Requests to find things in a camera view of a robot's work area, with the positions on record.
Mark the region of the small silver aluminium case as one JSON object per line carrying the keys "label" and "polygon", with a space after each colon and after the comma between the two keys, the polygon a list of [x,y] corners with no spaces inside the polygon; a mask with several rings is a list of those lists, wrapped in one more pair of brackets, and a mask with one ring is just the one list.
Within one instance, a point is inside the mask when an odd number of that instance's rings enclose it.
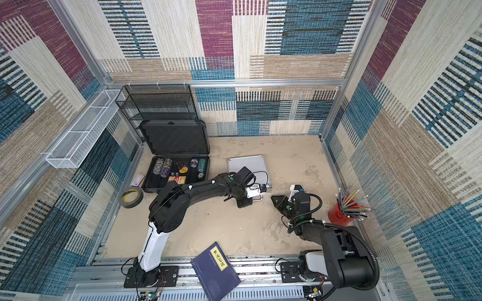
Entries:
{"label": "small silver aluminium case", "polygon": [[268,186],[266,194],[271,192],[271,178],[269,176],[267,164],[263,155],[230,158],[227,160],[227,165],[229,172],[238,172],[243,167],[246,167],[253,172],[256,177],[256,180],[252,180],[253,185],[266,184]]}

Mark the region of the large black poker case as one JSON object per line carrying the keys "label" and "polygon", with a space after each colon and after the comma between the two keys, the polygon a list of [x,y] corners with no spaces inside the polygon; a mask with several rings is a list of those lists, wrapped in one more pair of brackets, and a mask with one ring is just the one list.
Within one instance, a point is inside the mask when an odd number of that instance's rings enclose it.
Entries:
{"label": "large black poker case", "polygon": [[[149,120],[141,124],[141,132],[154,155],[142,188],[146,193],[160,193],[169,183],[170,176],[186,176],[185,184],[199,183],[208,178],[210,145],[207,126],[202,120]],[[173,164],[167,178],[152,173],[157,158],[171,158]],[[200,159],[207,159],[207,172],[203,179],[197,178]],[[188,163],[187,173],[179,173],[177,163]]]}

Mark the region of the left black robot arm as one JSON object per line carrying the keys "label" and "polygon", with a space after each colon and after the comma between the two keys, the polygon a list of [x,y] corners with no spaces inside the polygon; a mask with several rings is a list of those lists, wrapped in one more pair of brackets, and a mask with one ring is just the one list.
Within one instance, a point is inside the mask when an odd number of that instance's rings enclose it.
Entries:
{"label": "left black robot arm", "polygon": [[137,267],[150,272],[159,266],[169,234],[182,224],[190,206],[210,198],[224,197],[226,200],[235,199],[239,208],[245,208],[255,199],[262,199],[262,194],[254,173],[246,167],[237,173],[222,173],[194,184],[169,182],[149,206],[149,232],[138,255]]}

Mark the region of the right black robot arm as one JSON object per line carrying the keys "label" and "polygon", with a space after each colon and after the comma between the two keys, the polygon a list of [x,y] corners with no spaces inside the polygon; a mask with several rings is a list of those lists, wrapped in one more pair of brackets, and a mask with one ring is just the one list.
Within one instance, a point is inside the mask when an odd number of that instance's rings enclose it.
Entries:
{"label": "right black robot arm", "polygon": [[344,227],[314,219],[322,199],[295,190],[290,197],[272,196],[274,207],[287,219],[287,232],[303,241],[318,244],[320,250],[300,252],[296,262],[277,262],[283,282],[329,281],[333,288],[350,287],[368,291],[380,280],[379,262],[356,227]]}

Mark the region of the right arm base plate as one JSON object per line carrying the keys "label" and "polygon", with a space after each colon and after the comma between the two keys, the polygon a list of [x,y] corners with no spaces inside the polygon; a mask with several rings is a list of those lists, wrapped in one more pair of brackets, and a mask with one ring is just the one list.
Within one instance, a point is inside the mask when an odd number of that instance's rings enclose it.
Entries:
{"label": "right arm base plate", "polygon": [[278,266],[282,283],[323,282],[326,280],[326,278],[319,273],[315,273],[314,275],[302,274],[299,263],[281,262]]}

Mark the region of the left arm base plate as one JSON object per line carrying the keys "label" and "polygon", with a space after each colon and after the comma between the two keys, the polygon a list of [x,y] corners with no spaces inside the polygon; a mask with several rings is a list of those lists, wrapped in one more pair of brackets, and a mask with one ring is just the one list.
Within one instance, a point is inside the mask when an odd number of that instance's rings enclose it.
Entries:
{"label": "left arm base plate", "polygon": [[124,281],[124,288],[175,287],[179,266],[159,266],[149,272],[141,267],[131,267]]}

